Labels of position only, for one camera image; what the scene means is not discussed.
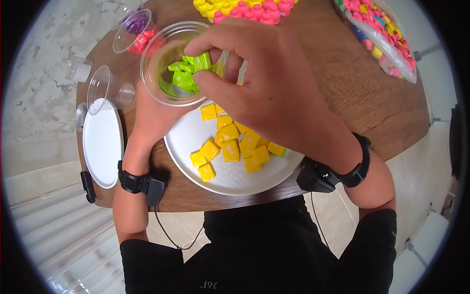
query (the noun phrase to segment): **cable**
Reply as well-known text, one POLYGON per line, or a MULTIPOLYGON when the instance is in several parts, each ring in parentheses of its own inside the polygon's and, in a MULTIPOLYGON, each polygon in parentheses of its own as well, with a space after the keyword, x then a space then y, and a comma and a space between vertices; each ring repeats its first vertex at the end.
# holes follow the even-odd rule
POLYGON ((173 245, 176 247, 176 249, 178 249, 178 250, 188 250, 188 249, 190 249, 190 248, 194 245, 194 243, 195 243, 196 240, 197 240, 197 237, 199 237, 199 234, 200 234, 201 231, 203 230, 204 226, 201 227, 201 229, 200 229, 199 232, 197 233, 196 238, 194 238, 193 243, 191 243, 191 245, 189 245, 188 248, 183 248, 183 247, 181 247, 181 246, 183 246, 183 244, 181 244, 181 246, 180 246, 179 244, 176 244, 175 242, 173 242, 173 240, 170 238, 170 236, 166 233, 165 229, 164 229, 163 226, 162 226, 162 223, 161 223, 160 220, 158 219, 158 215, 157 215, 157 205, 156 205, 156 204, 155 204, 155 206, 153 206, 153 209, 154 209, 155 217, 157 218, 157 222, 158 222, 158 224, 160 225, 160 227, 162 228, 163 233, 165 233, 165 235, 166 235, 166 237, 168 238, 168 240, 170 240, 170 241, 173 243, 173 245))
POLYGON ((317 213, 315 212, 315 206, 313 206, 312 192, 310 192, 310 201, 312 202, 313 214, 315 215, 315 220, 317 221, 318 228, 320 228, 320 232, 321 232, 321 235, 323 236, 323 240, 325 240, 326 247, 329 249, 328 242, 326 241, 325 235, 323 234, 323 231, 321 230, 320 223, 318 222, 317 213))

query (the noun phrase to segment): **person's right hand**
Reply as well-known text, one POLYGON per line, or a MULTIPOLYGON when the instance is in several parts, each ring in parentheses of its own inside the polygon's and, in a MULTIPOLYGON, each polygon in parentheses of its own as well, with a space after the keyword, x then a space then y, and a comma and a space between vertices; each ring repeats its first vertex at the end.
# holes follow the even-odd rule
POLYGON ((216 61, 229 51, 226 79, 211 71, 198 71, 194 80, 208 99, 235 121, 291 150, 348 173, 361 162, 360 146, 342 120, 331 112, 297 39, 287 30, 228 17, 189 42, 185 54, 211 52, 216 61), (243 59, 248 68, 243 86, 235 84, 243 59), (356 146, 355 163, 340 167, 334 161, 344 143, 356 146))

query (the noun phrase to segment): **wooden table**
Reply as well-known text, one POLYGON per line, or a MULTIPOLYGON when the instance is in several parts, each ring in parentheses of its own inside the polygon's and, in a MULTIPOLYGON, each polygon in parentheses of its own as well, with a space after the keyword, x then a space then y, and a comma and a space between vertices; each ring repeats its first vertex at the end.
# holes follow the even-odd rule
MULTIPOLYGON (((150 0, 158 28, 185 20, 206 22, 190 0, 150 0)), ((279 24, 292 30, 307 55, 328 106, 337 112, 354 132, 368 137, 372 148, 388 160, 423 138, 428 132, 428 111, 420 78, 416 84, 387 75, 344 25, 332 0, 300 1, 291 15, 279 24)), ((124 52, 115 54, 111 31, 86 57, 94 61, 85 83, 79 83, 77 105, 86 101, 88 83, 94 71, 106 64, 111 72, 134 86, 140 79, 141 57, 124 52)), ((135 105, 119 111, 125 139, 132 133, 135 105)), ((77 133, 78 151, 83 170, 82 133, 77 133)), ((168 189, 159 211, 209 211, 266 203, 304 193, 295 179, 287 180, 264 193, 251 196, 225 196, 209 192, 191 182, 173 163, 165 143, 160 140, 151 157, 154 167, 170 172, 168 189)), ((102 189, 94 183, 96 205, 112 207, 115 188, 102 189)))

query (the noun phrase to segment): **plastic bag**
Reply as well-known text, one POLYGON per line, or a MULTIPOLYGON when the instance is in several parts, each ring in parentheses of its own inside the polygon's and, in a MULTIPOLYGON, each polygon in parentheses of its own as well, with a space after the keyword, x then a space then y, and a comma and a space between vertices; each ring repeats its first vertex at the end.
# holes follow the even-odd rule
POLYGON ((384 2, 334 0, 334 3, 345 24, 387 74, 416 83, 416 61, 413 51, 406 41, 405 32, 398 18, 384 2), (387 31, 391 31, 393 27, 396 30, 390 35, 387 31))

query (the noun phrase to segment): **white round plate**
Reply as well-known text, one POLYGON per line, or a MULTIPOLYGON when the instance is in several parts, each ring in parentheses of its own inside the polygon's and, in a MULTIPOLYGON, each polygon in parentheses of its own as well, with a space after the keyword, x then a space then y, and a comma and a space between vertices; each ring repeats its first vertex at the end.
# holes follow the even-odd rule
POLYGON ((271 156, 271 161, 263 164, 262 170, 248 174, 242 158, 239 162, 224 162, 221 151, 211 161, 215 179, 203 182, 189 155, 198 151, 209 138, 213 140, 216 132, 217 119, 203 121, 198 108, 182 117, 164 139, 181 172, 197 185, 218 194, 238 196, 264 192, 284 181, 304 158, 300 153, 287 150, 285 158, 271 156))
POLYGON ((94 181, 105 189, 118 182, 118 161, 124 156, 121 119, 116 110, 88 114, 83 126, 83 154, 94 181))

